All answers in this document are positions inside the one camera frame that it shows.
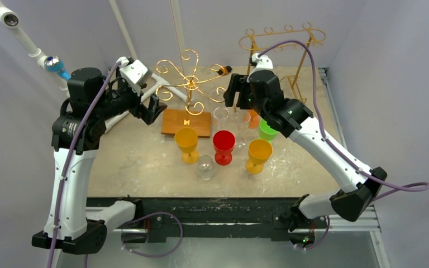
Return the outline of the gold scroll wine glass rack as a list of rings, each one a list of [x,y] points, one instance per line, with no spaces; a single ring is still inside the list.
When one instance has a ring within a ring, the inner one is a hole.
[[[199,55],[195,50],[184,50],[180,55],[180,59],[182,61],[190,61],[192,59],[194,60],[193,70],[190,73],[185,73],[183,68],[177,67],[172,61],[167,59],[160,60],[156,64],[156,71],[159,74],[167,74],[169,72],[169,66],[172,66],[172,68],[182,79],[178,84],[167,84],[165,86],[166,88],[172,87],[181,89],[184,90],[187,94],[182,109],[167,108],[163,112],[161,134],[174,136],[179,129],[183,127],[190,127],[196,131],[198,137],[210,138],[212,115],[210,112],[206,111],[203,102],[194,99],[194,93],[199,93],[201,96],[206,97],[215,103],[222,103],[221,100],[215,99],[205,93],[201,89],[201,85],[224,77],[217,74],[217,70],[223,65],[211,65],[209,70],[215,73],[214,77],[202,80],[197,75]]]

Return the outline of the red goblet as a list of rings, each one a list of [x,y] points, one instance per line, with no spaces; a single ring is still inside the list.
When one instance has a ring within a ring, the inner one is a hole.
[[[229,165],[232,161],[232,152],[235,145],[235,136],[227,130],[220,130],[214,134],[213,147],[215,162],[221,166]]]

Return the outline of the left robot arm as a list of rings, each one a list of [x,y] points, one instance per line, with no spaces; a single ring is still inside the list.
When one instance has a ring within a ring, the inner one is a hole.
[[[125,112],[154,123],[166,109],[157,95],[143,104],[143,89],[152,72],[146,67],[116,67],[103,75],[81,68],[67,82],[69,97],[52,126],[55,177],[50,213],[42,231],[32,236],[34,247],[61,249],[73,255],[95,254],[107,233],[122,224],[138,228],[144,222],[137,200],[122,198],[94,216],[87,216],[89,177],[106,132],[106,121]]]

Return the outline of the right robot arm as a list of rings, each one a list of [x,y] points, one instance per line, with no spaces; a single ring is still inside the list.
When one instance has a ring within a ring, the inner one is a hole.
[[[337,192],[306,194],[295,202],[288,218],[290,231],[331,214],[354,222],[377,196],[387,178],[386,171],[353,157],[321,128],[319,117],[305,104],[286,98],[273,71],[232,74],[223,98],[228,107],[254,110],[269,127],[305,149],[336,180]]]

